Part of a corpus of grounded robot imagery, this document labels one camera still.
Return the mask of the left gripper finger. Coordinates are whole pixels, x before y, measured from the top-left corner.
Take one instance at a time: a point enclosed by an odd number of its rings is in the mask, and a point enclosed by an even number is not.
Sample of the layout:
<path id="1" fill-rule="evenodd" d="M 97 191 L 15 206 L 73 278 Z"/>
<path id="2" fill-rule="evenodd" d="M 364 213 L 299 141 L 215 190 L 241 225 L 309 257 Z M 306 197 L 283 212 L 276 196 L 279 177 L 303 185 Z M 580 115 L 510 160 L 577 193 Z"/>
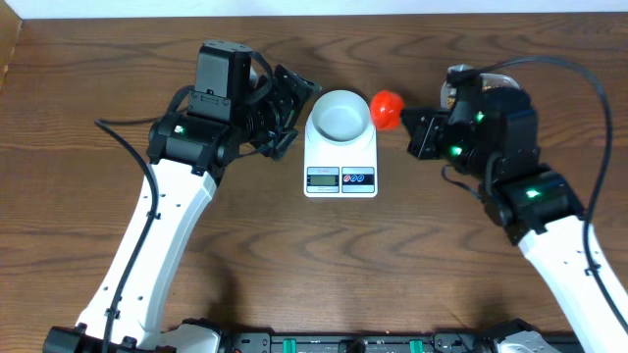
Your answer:
<path id="1" fill-rule="evenodd" d="M 268 156 L 274 161 L 280 161 L 297 137 L 298 131 L 295 129 L 283 131 L 271 141 Z"/>
<path id="2" fill-rule="evenodd" d="M 299 98 L 310 98 L 322 91 L 322 86 L 318 83 L 305 79 L 282 65 L 275 67 L 274 75 L 279 84 Z"/>

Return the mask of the orange measuring scoop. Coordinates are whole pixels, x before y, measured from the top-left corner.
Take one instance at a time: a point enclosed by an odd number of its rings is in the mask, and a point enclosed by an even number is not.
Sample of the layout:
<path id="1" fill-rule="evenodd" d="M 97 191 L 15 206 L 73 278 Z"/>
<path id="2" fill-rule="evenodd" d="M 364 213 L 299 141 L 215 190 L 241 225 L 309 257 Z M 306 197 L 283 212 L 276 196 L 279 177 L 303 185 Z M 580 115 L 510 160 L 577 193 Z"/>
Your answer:
<path id="1" fill-rule="evenodd" d="M 389 90 L 379 91 L 371 100 L 371 121 L 377 130 L 393 130 L 400 125 L 404 108 L 401 96 Z"/>

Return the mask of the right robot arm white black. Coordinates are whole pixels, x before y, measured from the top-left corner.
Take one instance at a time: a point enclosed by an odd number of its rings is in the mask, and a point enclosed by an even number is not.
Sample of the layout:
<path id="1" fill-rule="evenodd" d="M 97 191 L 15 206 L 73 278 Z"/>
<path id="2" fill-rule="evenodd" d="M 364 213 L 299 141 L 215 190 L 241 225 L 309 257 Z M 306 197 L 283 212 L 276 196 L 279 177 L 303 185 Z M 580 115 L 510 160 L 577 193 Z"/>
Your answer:
<path id="1" fill-rule="evenodd" d="M 408 151 L 445 159 L 544 280 L 586 352 L 627 349 L 627 292 L 565 178 L 540 161 L 538 117 L 513 87 L 460 89 L 452 109 L 404 109 Z"/>

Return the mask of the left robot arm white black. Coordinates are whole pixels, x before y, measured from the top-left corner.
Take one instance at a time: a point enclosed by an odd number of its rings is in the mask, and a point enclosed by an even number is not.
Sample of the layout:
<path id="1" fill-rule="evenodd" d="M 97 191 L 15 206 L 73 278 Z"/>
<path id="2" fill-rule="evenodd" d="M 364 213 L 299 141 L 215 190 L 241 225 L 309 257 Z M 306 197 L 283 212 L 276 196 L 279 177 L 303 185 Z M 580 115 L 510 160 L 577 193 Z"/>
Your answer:
<path id="1" fill-rule="evenodd" d="M 140 195 L 98 291 L 73 328 L 50 329 L 47 352 L 216 352 L 221 332 L 203 319 L 163 330 L 170 287 L 189 237 L 241 146 L 280 160 L 320 86 L 250 47 L 208 40 L 195 82 L 153 119 Z"/>

